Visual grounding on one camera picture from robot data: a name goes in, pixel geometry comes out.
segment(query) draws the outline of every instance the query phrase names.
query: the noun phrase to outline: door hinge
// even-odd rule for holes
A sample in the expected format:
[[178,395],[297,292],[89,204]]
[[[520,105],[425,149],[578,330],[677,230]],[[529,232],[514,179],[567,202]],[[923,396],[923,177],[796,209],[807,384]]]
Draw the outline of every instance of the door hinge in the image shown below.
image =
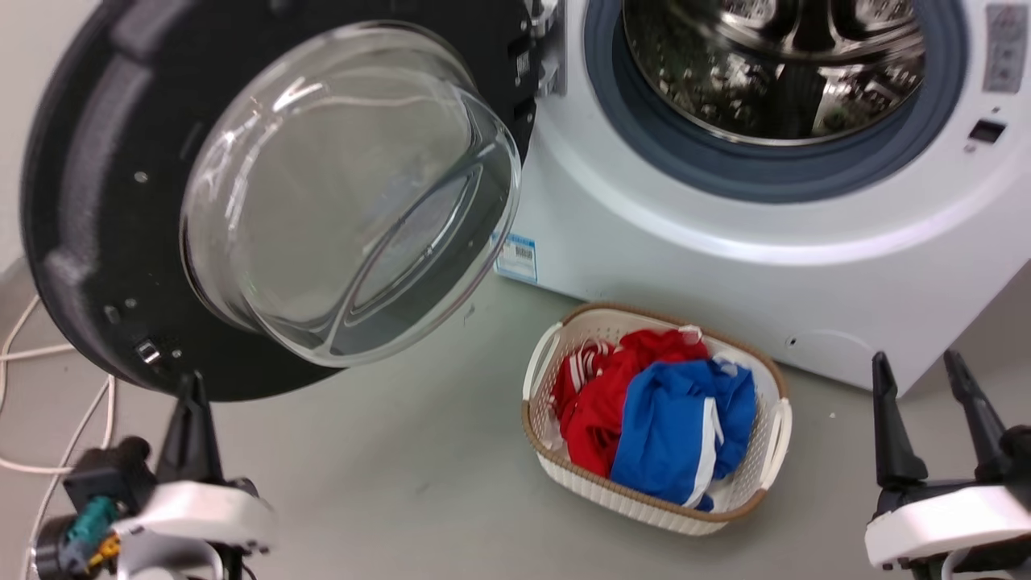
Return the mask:
[[566,0],[530,0],[530,34],[540,54],[537,96],[566,94]]
[[559,16],[562,0],[535,0],[530,6],[530,33],[534,38],[543,38],[552,30]]

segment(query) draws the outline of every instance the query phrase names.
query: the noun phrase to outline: wall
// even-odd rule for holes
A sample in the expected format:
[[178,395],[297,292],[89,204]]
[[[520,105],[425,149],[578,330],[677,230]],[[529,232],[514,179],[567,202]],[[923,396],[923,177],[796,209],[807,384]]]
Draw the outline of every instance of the wall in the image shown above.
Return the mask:
[[22,254],[22,157],[51,71],[95,0],[0,0],[0,272]]

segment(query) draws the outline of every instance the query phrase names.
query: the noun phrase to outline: basket handle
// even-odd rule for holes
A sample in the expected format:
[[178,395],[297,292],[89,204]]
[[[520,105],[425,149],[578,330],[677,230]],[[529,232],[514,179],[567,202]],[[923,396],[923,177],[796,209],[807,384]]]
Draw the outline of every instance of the basket handle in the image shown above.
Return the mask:
[[781,399],[776,404],[773,411],[773,424],[771,425],[770,445],[766,448],[766,460],[763,463],[763,473],[760,487],[769,489],[780,472],[784,458],[788,455],[788,443],[791,441],[791,404],[787,399]]
[[[538,385],[540,383],[541,364],[552,361],[552,356],[555,355],[555,349],[558,348],[559,342],[555,340],[556,335],[562,330],[562,323],[556,322],[551,329],[544,331],[544,335],[537,341],[537,347],[533,349],[533,354],[530,356],[530,364],[526,368],[526,377],[523,379],[523,401],[530,401],[533,394],[537,393]],[[544,349],[551,346],[547,351],[547,356],[542,357]]]

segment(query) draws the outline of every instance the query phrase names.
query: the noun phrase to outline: teal connector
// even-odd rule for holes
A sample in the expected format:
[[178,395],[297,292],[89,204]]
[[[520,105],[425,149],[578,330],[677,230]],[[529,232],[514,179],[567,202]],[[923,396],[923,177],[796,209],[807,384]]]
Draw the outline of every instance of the teal connector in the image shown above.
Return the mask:
[[119,510],[109,498],[94,498],[68,530],[59,560],[67,571],[86,572],[90,558],[107,539],[108,528],[119,517]]

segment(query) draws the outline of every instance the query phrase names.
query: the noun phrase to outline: red clothing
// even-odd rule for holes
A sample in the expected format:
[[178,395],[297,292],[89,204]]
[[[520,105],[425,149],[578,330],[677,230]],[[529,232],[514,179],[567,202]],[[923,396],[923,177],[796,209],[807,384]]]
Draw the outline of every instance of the red clothing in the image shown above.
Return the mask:
[[708,349],[699,337],[695,330],[631,333],[620,340],[620,347],[612,354],[594,352],[593,378],[578,393],[571,386],[576,378],[574,357],[580,355],[573,353],[567,357],[552,394],[572,463],[607,478],[620,443],[623,405],[630,381],[653,363],[707,360]]

